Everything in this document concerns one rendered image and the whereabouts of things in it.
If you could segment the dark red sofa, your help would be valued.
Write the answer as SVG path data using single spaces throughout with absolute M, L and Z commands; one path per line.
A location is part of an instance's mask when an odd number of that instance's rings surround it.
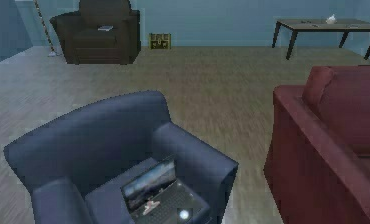
M 370 224 L 370 66 L 273 91 L 264 175 L 284 224 Z

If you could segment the yellow and black box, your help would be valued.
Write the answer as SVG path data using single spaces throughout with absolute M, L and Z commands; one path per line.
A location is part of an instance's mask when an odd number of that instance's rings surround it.
M 150 49 L 170 49 L 171 48 L 171 34 L 170 33 L 150 33 L 149 34 L 149 48 Z

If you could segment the dark wooden table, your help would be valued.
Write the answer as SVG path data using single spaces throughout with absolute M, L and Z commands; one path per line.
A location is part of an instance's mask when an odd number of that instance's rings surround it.
M 367 33 L 370 32 L 370 22 L 344 18 L 337 19 L 333 23 L 327 23 L 324 19 L 297 19 L 297 18 L 280 18 L 276 20 L 275 29 L 272 39 L 272 47 L 276 46 L 278 35 L 281 27 L 289 29 L 292 34 L 289 40 L 286 59 L 289 60 L 299 33 L 302 32 L 342 32 L 342 38 L 339 43 L 339 48 L 345 44 L 348 35 L 351 32 Z M 365 53 L 364 59 L 370 57 L 370 44 Z

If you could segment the black laptop with stickers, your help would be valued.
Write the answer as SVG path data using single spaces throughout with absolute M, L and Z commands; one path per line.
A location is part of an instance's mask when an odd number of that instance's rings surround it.
M 177 177 L 173 156 L 133 178 L 121 192 L 135 224 L 191 224 L 203 209 Z

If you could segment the thin floor lamp pole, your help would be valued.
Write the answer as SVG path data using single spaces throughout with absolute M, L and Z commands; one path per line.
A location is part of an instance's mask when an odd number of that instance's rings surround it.
M 52 40 L 50 38 L 50 35 L 49 35 L 49 32 L 48 32 L 47 26 L 45 24 L 45 21 L 44 21 L 42 12 L 40 10 L 40 6 L 39 6 L 39 3 L 38 3 L 38 0 L 32 0 L 32 1 L 34 3 L 35 9 L 37 11 L 38 17 L 40 19 L 41 25 L 42 25 L 43 30 L 44 30 L 44 34 L 46 36 L 46 39 L 47 39 L 48 44 L 49 44 L 49 47 L 50 47 L 50 53 L 48 54 L 48 57 L 56 57 L 57 56 L 57 52 L 56 52 L 56 50 L 54 48 L 54 45 L 52 43 Z

